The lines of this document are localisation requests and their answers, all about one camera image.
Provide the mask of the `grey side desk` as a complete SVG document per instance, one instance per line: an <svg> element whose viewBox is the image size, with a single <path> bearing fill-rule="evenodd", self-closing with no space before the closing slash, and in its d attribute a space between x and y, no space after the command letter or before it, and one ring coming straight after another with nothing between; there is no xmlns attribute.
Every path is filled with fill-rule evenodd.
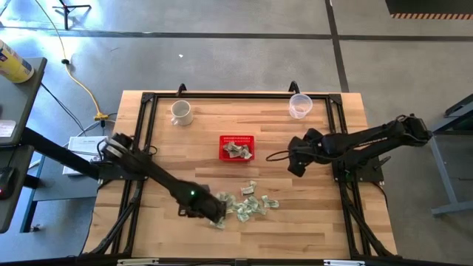
<svg viewBox="0 0 473 266"><path fill-rule="evenodd" d="M47 59L27 58L34 68L34 75L26 82L12 83L0 75L0 120L14 120L16 130L10 138L0 138L0 168L12 167L14 191L7 199L0 199L0 234L6 233L11 225L19 196L27 176L34 148L20 144L35 98L38 94Z"/></svg>

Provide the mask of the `black computer mouse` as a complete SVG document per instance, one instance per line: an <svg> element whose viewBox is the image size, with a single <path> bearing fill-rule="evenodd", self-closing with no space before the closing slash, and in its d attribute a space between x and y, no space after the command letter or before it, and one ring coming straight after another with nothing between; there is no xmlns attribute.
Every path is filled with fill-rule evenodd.
<svg viewBox="0 0 473 266"><path fill-rule="evenodd" d="M15 169L12 167L0 168L0 200L5 200L12 195L14 173Z"/></svg>

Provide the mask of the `grey metal table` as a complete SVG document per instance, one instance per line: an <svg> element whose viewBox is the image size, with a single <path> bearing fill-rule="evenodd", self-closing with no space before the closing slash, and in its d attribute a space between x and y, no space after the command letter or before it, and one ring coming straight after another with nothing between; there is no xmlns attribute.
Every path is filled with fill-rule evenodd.
<svg viewBox="0 0 473 266"><path fill-rule="evenodd" d="M449 203L432 208L433 216L473 211L473 199L457 198L454 181L473 181L473 94L450 106L429 127L429 141Z"/></svg>

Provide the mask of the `silver bracket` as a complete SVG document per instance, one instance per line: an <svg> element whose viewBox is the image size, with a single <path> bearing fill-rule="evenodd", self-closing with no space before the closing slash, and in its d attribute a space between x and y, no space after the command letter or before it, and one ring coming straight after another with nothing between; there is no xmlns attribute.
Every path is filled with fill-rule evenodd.
<svg viewBox="0 0 473 266"><path fill-rule="evenodd" d="M366 266L365 261L325 259L324 266Z"/></svg>
<svg viewBox="0 0 473 266"><path fill-rule="evenodd" d="M116 266L155 266L159 264L160 260L157 258L119 259Z"/></svg>

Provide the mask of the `black desk support beam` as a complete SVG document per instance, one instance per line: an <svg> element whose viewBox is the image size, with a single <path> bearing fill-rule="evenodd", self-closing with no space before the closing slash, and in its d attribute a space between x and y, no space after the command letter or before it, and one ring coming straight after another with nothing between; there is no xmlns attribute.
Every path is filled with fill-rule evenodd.
<svg viewBox="0 0 473 266"><path fill-rule="evenodd" d="M24 129L21 135L20 144L32 146L35 151L45 157L59 162L63 166L71 168L72 170L94 180L99 179L99 168L96 165L91 164L89 161L79 157L69 149L52 142L32 129Z"/></svg>

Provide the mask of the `yellow cylindrical canister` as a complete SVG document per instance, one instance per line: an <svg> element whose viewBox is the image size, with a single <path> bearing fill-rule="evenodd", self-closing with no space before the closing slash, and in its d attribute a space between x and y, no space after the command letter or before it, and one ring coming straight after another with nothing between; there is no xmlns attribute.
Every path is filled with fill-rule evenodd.
<svg viewBox="0 0 473 266"><path fill-rule="evenodd" d="M0 39L0 75L13 83L23 83L34 75L34 68Z"/></svg>

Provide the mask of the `white ceramic mug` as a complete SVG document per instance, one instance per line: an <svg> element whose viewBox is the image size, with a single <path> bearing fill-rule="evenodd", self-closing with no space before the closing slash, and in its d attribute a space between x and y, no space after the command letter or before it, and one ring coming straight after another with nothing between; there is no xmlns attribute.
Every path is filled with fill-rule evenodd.
<svg viewBox="0 0 473 266"><path fill-rule="evenodd" d="M187 126L193 122L191 105L186 100L178 100L171 106L171 124L173 126Z"/></svg>

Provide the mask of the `black aluminium table frame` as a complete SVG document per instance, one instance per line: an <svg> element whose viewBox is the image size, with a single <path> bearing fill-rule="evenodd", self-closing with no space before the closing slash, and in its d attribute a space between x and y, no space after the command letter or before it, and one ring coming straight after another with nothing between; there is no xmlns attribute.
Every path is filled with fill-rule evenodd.
<svg viewBox="0 0 473 266"><path fill-rule="evenodd" d="M191 105L193 122L171 124L171 106ZM142 184L138 209L123 226L110 253L164 259L257 262L349 259L372 255L375 248L344 209L341 185L329 165L313 164L303 177L285 161L267 156L284 150L292 137L310 129L327 134L367 127L361 96L314 93L313 108L302 119L289 115L289 92L146 92L125 91L115 131L136 135L140 148L177 178L207 185L212 193L228 192L243 201L241 188L256 182L256 197L279 202L266 215L240 222L229 214L225 229L207 219L178 216L178 205L155 181ZM219 159L222 135L254 136L255 158L248 162Z"/></svg>

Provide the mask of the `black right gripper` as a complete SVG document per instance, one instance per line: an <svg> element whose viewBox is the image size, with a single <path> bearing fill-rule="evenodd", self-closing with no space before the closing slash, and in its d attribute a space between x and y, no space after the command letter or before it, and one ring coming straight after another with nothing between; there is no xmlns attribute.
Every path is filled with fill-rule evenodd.
<svg viewBox="0 0 473 266"><path fill-rule="evenodd" d="M290 161L294 161L289 163L287 169L297 177L304 175L308 163L324 162L316 148L299 137L293 137L287 149L289 151Z"/></svg>

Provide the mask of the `grey desk base plate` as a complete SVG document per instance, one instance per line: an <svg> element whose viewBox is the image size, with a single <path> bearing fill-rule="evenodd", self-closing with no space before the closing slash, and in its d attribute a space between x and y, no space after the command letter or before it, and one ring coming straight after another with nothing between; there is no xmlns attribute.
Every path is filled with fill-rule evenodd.
<svg viewBox="0 0 473 266"><path fill-rule="evenodd" d="M48 158L42 157L37 170L40 186L34 193L34 201L71 200L96 197L98 182L85 176L63 175L63 166Z"/></svg>

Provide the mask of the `clear plastic cup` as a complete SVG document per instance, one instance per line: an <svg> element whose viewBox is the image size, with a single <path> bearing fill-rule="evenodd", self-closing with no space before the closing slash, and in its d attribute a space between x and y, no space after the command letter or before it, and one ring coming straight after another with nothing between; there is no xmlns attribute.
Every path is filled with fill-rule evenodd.
<svg viewBox="0 0 473 266"><path fill-rule="evenodd" d="M313 100L304 94L295 94L289 100L289 113L292 118L302 119L313 108Z"/></svg>

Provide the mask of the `red plastic basket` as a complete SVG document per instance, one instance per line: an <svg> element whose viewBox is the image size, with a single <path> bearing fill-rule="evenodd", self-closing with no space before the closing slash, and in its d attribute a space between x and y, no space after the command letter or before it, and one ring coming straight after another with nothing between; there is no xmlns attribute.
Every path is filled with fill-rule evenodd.
<svg viewBox="0 0 473 266"><path fill-rule="evenodd" d="M252 153L252 157L249 160L245 160L243 158L230 158L229 153L223 149L223 146L226 143L234 142L238 149L240 149L243 145L247 145L250 149L250 153ZM219 142L219 159L221 161L226 162L248 162L255 158L255 140L254 136L250 135L222 135L220 136Z"/></svg>

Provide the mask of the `black tripod stand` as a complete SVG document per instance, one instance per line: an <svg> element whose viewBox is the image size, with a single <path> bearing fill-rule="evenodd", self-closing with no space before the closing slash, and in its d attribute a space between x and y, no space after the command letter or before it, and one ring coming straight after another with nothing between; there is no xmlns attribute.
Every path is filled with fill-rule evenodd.
<svg viewBox="0 0 473 266"><path fill-rule="evenodd" d="M90 4L66 4L63 0L58 0L58 6L52 6L57 12L61 12L64 17L64 29L69 30L69 14L76 9L87 9L90 10L92 6Z"/></svg>

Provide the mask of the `black mat with hazard stripe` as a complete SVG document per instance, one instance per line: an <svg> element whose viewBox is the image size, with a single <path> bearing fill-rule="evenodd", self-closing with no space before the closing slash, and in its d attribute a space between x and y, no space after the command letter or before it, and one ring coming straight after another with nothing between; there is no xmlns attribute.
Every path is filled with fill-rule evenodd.
<svg viewBox="0 0 473 266"><path fill-rule="evenodd" d="M385 0L395 19L473 20L473 0Z"/></svg>

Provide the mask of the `white booklet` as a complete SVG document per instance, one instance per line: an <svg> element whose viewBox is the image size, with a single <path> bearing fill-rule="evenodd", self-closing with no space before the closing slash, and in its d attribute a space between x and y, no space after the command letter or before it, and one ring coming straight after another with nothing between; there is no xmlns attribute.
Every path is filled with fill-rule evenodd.
<svg viewBox="0 0 473 266"><path fill-rule="evenodd" d="M89 163L98 162L101 160L98 148L102 148L107 140L106 136L71 137L67 148Z"/></svg>

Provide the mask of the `white paper sheet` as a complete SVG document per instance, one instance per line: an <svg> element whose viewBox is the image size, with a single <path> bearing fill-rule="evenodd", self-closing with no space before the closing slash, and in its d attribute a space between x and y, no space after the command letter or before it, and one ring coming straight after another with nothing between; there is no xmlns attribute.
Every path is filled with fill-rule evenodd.
<svg viewBox="0 0 473 266"><path fill-rule="evenodd" d="M14 120L0 120L0 138L10 138L16 130Z"/></svg>

